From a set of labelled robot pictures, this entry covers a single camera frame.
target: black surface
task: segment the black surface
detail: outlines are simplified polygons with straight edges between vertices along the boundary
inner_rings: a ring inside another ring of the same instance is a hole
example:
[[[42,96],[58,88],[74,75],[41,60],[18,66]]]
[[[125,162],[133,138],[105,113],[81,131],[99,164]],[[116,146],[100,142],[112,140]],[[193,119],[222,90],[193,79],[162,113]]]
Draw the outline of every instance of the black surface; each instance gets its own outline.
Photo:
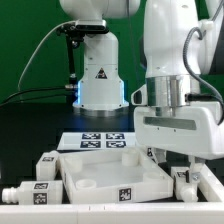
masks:
[[[73,113],[67,104],[11,104],[0,108],[1,187],[35,180],[43,152],[57,148],[63,132],[130,132],[132,112],[112,118]]]

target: white tray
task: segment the white tray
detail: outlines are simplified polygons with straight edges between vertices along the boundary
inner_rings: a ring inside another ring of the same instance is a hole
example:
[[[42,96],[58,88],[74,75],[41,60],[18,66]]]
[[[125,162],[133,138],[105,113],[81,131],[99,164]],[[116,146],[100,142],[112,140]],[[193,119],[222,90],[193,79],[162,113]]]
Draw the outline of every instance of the white tray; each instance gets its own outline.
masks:
[[[127,150],[105,149],[60,155],[60,171],[70,202],[133,203],[171,197],[172,178],[145,153],[138,151],[138,165],[122,165],[122,155]]]

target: green backdrop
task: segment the green backdrop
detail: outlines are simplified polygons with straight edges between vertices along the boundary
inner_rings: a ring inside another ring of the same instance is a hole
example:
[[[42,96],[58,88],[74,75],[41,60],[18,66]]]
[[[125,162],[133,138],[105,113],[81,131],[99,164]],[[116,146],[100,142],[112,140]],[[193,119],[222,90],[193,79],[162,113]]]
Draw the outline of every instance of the green backdrop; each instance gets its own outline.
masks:
[[[139,39],[143,34],[144,5],[141,1],[138,13],[131,18],[134,52],[133,63],[128,19],[108,20],[111,32],[119,39],[119,74],[126,81],[128,100],[136,90],[136,70],[140,84],[144,83],[144,70],[139,63]],[[207,18],[204,0],[197,0],[199,18]],[[70,20],[58,0],[2,0],[0,1],[0,101],[17,91],[19,77],[42,38],[56,25]],[[77,76],[82,76],[82,47],[75,51]],[[52,34],[45,42],[26,73],[22,89],[64,85],[68,82],[68,62],[64,36]],[[224,77],[209,76],[206,79],[222,90]]]

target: warning label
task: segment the warning label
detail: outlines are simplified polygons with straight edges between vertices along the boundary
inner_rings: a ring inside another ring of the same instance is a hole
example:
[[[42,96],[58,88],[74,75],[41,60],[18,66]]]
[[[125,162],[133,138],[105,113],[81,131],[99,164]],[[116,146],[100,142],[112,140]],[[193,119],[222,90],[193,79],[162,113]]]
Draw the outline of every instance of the warning label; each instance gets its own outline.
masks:
[[[101,68],[100,71],[98,72],[96,79],[107,79],[107,75],[103,68]]]

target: sticker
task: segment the sticker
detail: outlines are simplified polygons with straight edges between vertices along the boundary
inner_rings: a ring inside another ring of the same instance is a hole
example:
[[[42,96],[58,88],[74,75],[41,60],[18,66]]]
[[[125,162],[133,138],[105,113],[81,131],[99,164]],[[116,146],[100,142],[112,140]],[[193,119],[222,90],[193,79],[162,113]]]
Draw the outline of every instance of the sticker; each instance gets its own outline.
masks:
[[[106,139],[124,139],[124,134],[106,134]]]
[[[54,160],[54,157],[44,157],[43,162],[52,162]]]
[[[80,148],[100,148],[101,142],[100,141],[82,141]]]
[[[124,148],[126,146],[125,141],[107,141],[107,148]]]
[[[152,154],[152,148],[148,148],[147,156],[148,156],[148,157],[153,157],[153,154]]]
[[[34,205],[46,205],[47,204],[47,193],[34,193],[33,194]]]
[[[101,139],[101,134],[82,134],[82,139]]]
[[[107,79],[106,73],[103,68],[98,72],[96,79]]]
[[[185,172],[177,172],[177,175],[180,178],[186,178],[186,173]]]
[[[34,189],[47,189],[48,183],[39,183],[34,185]]]
[[[147,149],[147,156],[153,161],[153,162],[156,162],[155,161],[155,158],[154,158],[154,155],[152,153],[152,148],[148,148]]]
[[[131,188],[125,188],[119,190],[119,201],[131,201],[132,200],[132,190]]]

